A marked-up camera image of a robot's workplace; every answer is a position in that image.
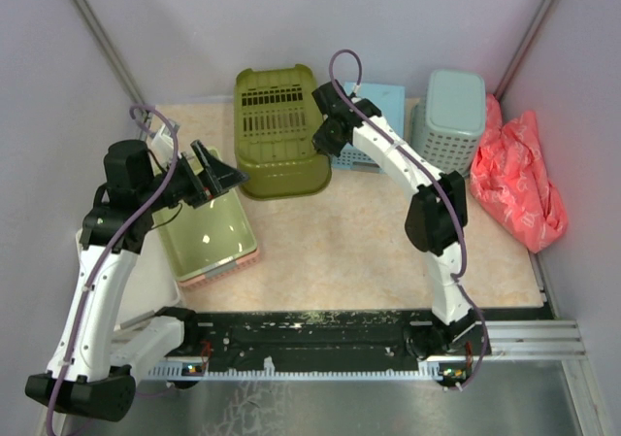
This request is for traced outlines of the large olive green container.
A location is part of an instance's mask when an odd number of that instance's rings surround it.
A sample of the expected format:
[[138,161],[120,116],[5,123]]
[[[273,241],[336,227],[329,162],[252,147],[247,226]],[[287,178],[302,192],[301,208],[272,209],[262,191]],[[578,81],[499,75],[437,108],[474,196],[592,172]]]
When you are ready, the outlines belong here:
[[243,70],[234,89],[234,153],[249,175],[248,198],[261,201],[313,195],[330,183],[327,155],[312,137],[322,115],[312,98],[317,82],[303,64]]

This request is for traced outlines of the light green shallow basket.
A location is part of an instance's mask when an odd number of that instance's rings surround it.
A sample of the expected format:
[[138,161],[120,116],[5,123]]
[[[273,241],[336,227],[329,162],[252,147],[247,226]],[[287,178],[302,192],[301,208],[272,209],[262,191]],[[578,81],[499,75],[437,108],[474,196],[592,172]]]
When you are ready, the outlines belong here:
[[153,220],[177,282],[259,249],[235,189],[198,209],[162,209]]

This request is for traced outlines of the pink shallow basket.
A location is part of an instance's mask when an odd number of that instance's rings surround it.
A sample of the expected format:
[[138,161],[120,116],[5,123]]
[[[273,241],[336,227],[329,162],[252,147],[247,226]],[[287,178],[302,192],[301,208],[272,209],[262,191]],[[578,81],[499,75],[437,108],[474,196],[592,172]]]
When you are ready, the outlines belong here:
[[202,272],[196,276],[193,276],[185,281],[178,281],[177,285],[181,290],[191,291],[206,285],[212,284],[218,280],[221,280],[227,276],[239,273],[253,265],[257,264],[261,258],[261,251],[259,249],[254,250],[244,256],[240,256],[236,259],[231,259],[227,263],[216,266],[215,268]]

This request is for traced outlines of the tall teal perforated basket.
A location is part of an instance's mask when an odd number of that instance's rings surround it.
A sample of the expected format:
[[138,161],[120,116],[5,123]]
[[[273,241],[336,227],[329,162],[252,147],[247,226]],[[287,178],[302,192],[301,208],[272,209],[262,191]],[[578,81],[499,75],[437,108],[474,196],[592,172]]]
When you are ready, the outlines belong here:
[[445,173],[470,173],[486,124],[484,79],[475,73],[438,69],[411,113],[410,146]]

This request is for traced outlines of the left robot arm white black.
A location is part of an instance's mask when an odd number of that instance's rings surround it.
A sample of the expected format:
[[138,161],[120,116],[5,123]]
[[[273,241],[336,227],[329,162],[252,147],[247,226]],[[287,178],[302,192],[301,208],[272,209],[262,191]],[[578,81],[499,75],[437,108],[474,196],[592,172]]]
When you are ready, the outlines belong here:
[[166,171],[152,170],[147,144],[112,144],[103,163],[106,181],[82,222],[80,271],[69,316],[47,370],[28,377],[25,393],[56,413],[119,421],[139,382],[171,352],[189,355],[202,343],[194,311],[162,307],[149,325],[118,351],[112,349],[123,292],[137,264],[153,214],[184,203],[199,208],[248,181],[247,173],[191,145],[194,171],[175,155]]

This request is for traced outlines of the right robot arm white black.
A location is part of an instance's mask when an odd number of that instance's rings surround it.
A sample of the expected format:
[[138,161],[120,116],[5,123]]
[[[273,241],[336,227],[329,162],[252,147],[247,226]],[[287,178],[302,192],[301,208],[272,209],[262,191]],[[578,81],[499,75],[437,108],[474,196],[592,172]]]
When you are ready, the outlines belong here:
[[409,353],[419,359],[457,353],[474,327],[474,308],[459,279],[465,273],[464,227],[468,223],[465,181],[424,161],[366,98],[345,96],[338,83],[318,87],[312,97],[324,116],[314,147],[339,156],[347,144],[370,157],[409,198],[405,232],[423,255],[433,288],[432,324],[406,335]]

